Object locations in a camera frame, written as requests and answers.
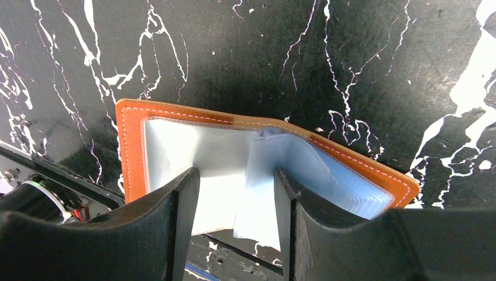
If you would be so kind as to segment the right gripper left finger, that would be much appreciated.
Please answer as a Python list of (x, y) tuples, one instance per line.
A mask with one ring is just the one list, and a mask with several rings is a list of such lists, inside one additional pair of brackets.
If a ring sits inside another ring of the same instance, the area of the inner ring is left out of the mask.
[(1, 212), (2, 280), (182, 280), (200, 187), (191, 167), (86, 223)]

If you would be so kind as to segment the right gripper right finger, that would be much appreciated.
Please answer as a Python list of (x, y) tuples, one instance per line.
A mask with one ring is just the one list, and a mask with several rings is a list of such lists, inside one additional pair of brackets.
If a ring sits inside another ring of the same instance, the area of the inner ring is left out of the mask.
[(390, 209), (365, 220), (283, 169), (274, 198), (285, 280), (494, 280), (495, 210)]

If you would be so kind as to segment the orange leather card holder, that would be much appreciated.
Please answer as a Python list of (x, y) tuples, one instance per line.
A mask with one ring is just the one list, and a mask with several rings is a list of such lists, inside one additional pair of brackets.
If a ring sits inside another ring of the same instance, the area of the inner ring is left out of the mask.
[(405, 207), (420, 191), (412, 177), (282, 120), (134, 99), (119, 100), (115, 113), (127, 203), (187, 168), (199, 170), (193, 235), (232, 229), (235, 238), (280, 250), (279, 167), (367, 220)]

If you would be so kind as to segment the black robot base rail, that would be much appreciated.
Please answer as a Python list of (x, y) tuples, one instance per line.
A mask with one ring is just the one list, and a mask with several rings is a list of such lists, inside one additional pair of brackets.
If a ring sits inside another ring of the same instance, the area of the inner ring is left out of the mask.
[[(39, 159), (1, 149), (1, 212), (17, 211), (54, 224), (86, 223), (124, 204), (118, 196), (91, 190)], [(281, 280), (274, 251), (257, 255), (247, 242), (191, 235), (182, 280)]]

